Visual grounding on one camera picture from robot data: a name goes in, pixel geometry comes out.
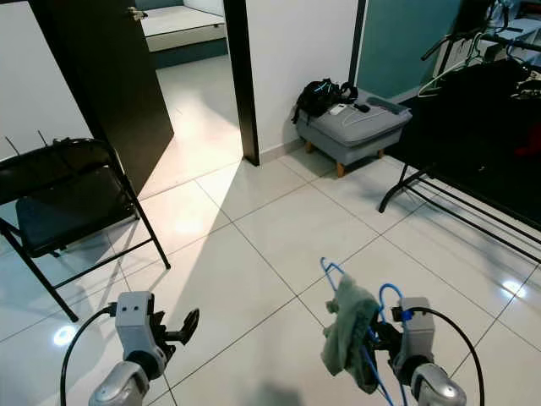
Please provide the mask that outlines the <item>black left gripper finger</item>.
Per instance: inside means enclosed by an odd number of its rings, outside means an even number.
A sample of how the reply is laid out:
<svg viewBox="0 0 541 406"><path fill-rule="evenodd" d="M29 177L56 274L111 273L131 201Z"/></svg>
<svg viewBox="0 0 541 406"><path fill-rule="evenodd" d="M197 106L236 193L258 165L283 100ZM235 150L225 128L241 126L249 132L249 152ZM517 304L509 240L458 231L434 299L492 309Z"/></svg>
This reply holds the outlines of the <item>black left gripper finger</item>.
<svg viewBox="0 0 541 406"><path fill-rule="evenodd" d="M175 330L173 333L173 340L179 342L182 345L186 345L192 340L192 336L196 332L200 320L200 309L190 310L184 318L182 327Z"/></svg>

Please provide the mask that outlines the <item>grey-green shorts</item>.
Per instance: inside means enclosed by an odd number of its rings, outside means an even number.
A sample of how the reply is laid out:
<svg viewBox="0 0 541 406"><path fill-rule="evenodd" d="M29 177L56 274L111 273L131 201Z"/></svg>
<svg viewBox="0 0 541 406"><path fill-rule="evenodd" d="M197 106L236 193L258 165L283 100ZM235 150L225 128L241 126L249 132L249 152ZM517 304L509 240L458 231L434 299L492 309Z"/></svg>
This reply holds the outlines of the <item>grey-green shorts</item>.
<svg viewBox="0 0 541 406"><path fill-rule="evenodd" d="M369 332L379 312L379 303L355 278L343 275L336 284L335 297L325 302L325 307L335 320L322 330L325 336L320 353L322 364L330 375L347 372L363 393L374 393L380 384L369 364L374 356L369 348Z"/></svg>

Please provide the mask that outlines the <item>blue plastic hanger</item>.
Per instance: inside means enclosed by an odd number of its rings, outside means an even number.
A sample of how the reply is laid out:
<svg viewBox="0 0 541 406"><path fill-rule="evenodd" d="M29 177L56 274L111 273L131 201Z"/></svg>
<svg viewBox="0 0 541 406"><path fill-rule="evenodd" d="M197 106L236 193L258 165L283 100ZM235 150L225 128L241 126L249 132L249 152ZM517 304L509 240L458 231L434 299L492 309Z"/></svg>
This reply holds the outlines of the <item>blue plastic hanger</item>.
<svg viewBox="0 0 541 406"><path fill-rule="evenodd" d="M335 297L336 284L337 282L339 282L340 277L349 274L345 272L344 268L341 268L340 264L330 261L327 256L322 256L322 258L320 258L320 268L322 270L322 275L324 275L324 279L328 282L328 285L330 286L333 298ZM374 294L374 296L376 298L376 302L379 303L380 307L379 312L376 313L376 320L386 322L389 321L389 317L387 317L387 306L389 306L389 301L384 298L384 294L387 290L395 293L398 298L403 297L401 288L394 285L394 283L383 283L383 285L381 285L379 289L376 290L376 294ZM379 393L383 396L384 401L387 402L387 406L409 406L409 401L407 399L405 389L403 389L403 385L401 383L393 384L390 382L390 380L384 379L381 375L380 368L376 366L375 353L376 352L374 352L374 356L372 356L372 359L369 362L369 364L371 364L371 367L374 368L376 379L379 380L380 384L379 389L376 390L375 393ZM394 399L391 397L391 391L389 390L390 386L397 387L399 392L401 392L401 394L399 394L401 402L395 403Z"/></svg>

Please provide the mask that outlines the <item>white hanger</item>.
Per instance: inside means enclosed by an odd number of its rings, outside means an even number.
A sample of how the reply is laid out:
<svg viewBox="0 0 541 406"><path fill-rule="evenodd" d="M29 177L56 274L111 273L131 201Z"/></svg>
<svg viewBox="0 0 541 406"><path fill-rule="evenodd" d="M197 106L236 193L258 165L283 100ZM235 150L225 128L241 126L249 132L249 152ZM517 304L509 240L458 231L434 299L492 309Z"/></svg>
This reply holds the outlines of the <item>white hanger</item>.
<svg viewBox="0 0 541 406"><path fill-rule="evenodd" d="M456 74L463 73L465 69L470 69L472 66L482 64L484 62L484 50L480 51L470 51L467 55L467 58L464 58L463 61L456 63L444 73L437 74L428 84L422 85L418 89L418 97L434 97L441 92L441 89L444 89L445 85L448 85L450 79Z"/></svg>

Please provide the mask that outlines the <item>black metal clothes rack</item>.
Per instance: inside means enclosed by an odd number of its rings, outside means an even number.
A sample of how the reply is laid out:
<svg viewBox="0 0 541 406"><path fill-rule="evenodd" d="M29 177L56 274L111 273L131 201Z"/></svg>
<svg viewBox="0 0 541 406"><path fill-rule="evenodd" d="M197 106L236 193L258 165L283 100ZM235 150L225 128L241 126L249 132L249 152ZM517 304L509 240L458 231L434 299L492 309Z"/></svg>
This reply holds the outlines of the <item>black metal clothes rack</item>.
<svg viewBox="0 0 541 406"><path fill-rule="evenodd" d="M517 0L418 0L411 23L390 11L404 2L369 0L356 39L363 85L391 70L392 47L430 41L403 93L413 120L391 147L401 177L376 209L413 194L541 264L541 14L521 19Z"/></svg>

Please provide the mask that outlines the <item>black folding chair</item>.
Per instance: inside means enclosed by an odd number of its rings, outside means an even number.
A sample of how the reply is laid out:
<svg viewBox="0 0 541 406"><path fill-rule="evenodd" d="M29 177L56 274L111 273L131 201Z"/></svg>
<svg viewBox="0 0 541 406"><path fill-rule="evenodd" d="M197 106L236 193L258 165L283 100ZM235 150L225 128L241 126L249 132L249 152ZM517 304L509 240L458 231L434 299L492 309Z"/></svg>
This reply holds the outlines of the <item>black folding chair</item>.
<svg viewBox="0 0 541 406"><path fill-rule="evenodd" d="M79 317L59 294L61 287L144 246L143 241L52 283L35 260L128 219L139 219L163 266L165 248L140 204L115 148L107 140L64 139L0 160L0 201L13 204L15 223L0 221L1 235L72 321Z"/></svg>

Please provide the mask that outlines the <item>grey ottoman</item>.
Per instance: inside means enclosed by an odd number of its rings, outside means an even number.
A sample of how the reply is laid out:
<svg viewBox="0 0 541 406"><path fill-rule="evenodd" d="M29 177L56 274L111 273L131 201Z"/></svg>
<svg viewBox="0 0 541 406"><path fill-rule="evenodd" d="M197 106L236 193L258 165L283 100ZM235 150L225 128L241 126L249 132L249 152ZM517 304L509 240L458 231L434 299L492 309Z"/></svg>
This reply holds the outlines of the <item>grey ottoman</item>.
<svg viewBox="0 0 541 406"><path fill-rule="evenodd" d="M413 119L407 106L360 91L356 103L310 116L298 113L295 123L306 151L324 152L335 162L336 176L343 178L347 167L359 160L382 157L387 147L402 137L403 128Z"/></svg>

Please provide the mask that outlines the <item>black shorts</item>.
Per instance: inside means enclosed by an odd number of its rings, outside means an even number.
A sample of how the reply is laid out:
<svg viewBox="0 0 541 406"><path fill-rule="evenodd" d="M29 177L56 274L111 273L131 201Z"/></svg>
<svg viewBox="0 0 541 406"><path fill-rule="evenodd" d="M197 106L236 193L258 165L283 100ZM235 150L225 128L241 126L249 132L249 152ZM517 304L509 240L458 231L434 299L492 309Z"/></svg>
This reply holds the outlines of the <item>black shorts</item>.
<svg viewBox="0 0 541 406"><path fill-rule="evenodd" d="M418 138L430 150L467 157L515 157L514 136L541 123L541 66L515 59L482 63L456 74L425 104Z"/></svg>

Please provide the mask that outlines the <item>black backpack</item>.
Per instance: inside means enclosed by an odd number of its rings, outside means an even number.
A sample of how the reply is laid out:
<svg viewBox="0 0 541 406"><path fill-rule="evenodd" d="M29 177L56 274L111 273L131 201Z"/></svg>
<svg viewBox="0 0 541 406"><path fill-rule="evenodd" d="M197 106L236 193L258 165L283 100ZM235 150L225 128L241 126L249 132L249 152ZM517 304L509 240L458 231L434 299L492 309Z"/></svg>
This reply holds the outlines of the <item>black backpack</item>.
<svg viewBox="0 0 541 406"><path fill-rule="evenodd" d="M353 104L359 96L359 89L352 82L338 85L330 78L321 81L312 81L302 89L295 101L292 123L300 120L301 113L309 121L318 118L339 104Z"/></svg>

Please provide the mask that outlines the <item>black door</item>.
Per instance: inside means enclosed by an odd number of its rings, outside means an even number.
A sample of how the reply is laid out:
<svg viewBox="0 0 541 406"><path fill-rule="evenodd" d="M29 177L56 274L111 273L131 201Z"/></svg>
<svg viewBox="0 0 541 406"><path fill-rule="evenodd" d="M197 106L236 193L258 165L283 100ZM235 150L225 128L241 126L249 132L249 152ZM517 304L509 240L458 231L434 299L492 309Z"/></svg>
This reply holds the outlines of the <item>black door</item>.
<svg viewBox="0 0 541 406"><path fill-rule="evenodd" d="M140 189L173 127L134 0L30 0L30 10L92 135Z"/></svg>

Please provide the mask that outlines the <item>white bed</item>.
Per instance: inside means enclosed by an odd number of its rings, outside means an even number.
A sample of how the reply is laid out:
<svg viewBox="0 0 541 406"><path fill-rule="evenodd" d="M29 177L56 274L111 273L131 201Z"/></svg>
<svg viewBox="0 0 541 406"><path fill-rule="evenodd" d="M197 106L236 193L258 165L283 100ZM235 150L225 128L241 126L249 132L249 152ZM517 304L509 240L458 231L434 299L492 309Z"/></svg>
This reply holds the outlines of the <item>white bed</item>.
<svg viewBox="0 0 541 406"><path fill-rule="evenodd" d="M225 0L134 0L156 69L228 54Z"/></svg>

